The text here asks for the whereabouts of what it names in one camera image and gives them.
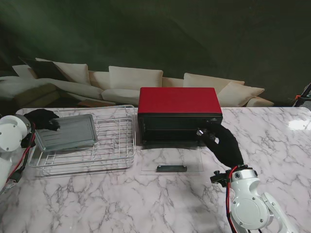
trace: robotic arm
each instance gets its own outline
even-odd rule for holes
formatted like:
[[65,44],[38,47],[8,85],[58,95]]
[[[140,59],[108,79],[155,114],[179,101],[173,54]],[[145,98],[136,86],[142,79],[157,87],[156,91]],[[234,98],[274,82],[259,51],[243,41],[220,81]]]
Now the robotic arm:
[[[10,179],[16,183],[19,181],[34,143],[35,129],[56,131],[59,128],[58,123],[52,120],[54,118],[58,116],[45,109],[37,109],[24,116],[16,114],[0,118],[0,193]],[[21,145],[26,148],[22,153],[18,151]],[[20,157],[20,160],[12,169],[14,157]]]
[[[4,116],[0,119],[0,153],[10,153],[19,148],[22,139],[30,133],[30,121],[22,116]],[[0,191],[10,173],[12,161],[0,157]]]
[[[226,173],[215,171],[215,175],[210,180],[227,188],[227,218],[233,233],[260,231],[261,228],[270,225],[274,217],[278,221],[278,233],[298,233],[278,202],[269,193],[258,194],[257,187],[260,180],[257,173],[251,167],[243,165],[238,142],[228,129],[212,123],[207,126],[207,129],[199,129],[197,135],[221,163],[232,168]],[[215,137],[219,139],[218,144],[214,141]],[[230,188],[235,192],[231,211],[229,209]]]

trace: black glove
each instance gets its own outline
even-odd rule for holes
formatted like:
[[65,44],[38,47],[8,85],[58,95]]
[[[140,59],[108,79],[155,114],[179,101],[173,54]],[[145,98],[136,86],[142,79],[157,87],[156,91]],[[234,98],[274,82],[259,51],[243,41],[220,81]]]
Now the black glove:
[[47,129],[57,131],[59,128],[59,124],[57,121],[53,120],[55,118],[59,118],[54,112],[45,110],[45,109],[37,109],[30,113],[24,115],[30,122],[35,124],[35,128],[37,130]]
[[216,123],[208,124],[206,129],[215,134],[215,137],[219,139],[219,143],[217,144],[212,140],[208,133],[204,133],[200,136],[200,139],[215,154],[219,162],[231,168],[244,164],[239,144],[230,130]]

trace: sofa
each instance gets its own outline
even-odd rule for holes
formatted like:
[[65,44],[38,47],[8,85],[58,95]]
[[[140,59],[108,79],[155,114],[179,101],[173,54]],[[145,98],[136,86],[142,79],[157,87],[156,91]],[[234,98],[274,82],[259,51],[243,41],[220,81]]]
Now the sofa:
[[[1,92],[0,99],[14,99],[19,107],[45,107],[58,98],[94,100],[106,103],[137,105],[142,86],[162,87],[214,87],[222,107],[269,107],[273,103],[258,97],[264,89],[247,87],[243,81],[220,79],[185,73],[184,79],[163,77],[161,70],[126,67],[109,67],[109,72],[89,71],[86,64],[53,62],[67,77],[66,81],[38,78],[29,65],[13,66],[18,77],[1,77],[0,90],[11,86],[10,91]],[[14,91],[14,85],[23,86]],[[248,96],[238,97],[247,90]]]

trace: white robotic arm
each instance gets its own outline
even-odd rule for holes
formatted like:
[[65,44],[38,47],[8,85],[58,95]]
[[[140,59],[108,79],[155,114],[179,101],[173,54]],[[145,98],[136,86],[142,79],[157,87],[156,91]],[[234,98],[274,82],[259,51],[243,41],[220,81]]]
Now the white robotic arm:
[[4,116],[0,119],[0,191],[5,186],[12,167],[12,157],[8,154],[19,148],[30,130],[29,120],[22,115]]
[[[224,185],[226,181],[223,178],[226,175],[219,172],[215,174],[211,177],[212,183]],[[279,225],[278,233],[298,233],[278,202],[269,193],[258,194],[258,184],[259,178],[250,167],[232,173],[231,188],[235,191],[235,197],[231,203],[230,216],[235,230],[238,233],[259,230],[270,225],[275,217]]]

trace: metal wire rack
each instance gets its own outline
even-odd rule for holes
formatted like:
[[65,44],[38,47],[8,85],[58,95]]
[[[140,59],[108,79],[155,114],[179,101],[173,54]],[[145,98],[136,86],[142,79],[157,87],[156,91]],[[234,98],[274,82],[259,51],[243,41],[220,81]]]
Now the metal wire rack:
[[93,146],[41,152],[33,149],[29,166],[43,175],[122,169],[134,162],[136,151],[135,108],[122,105],[104,108],[60,110],[60,117],[92,114],[98,142]]

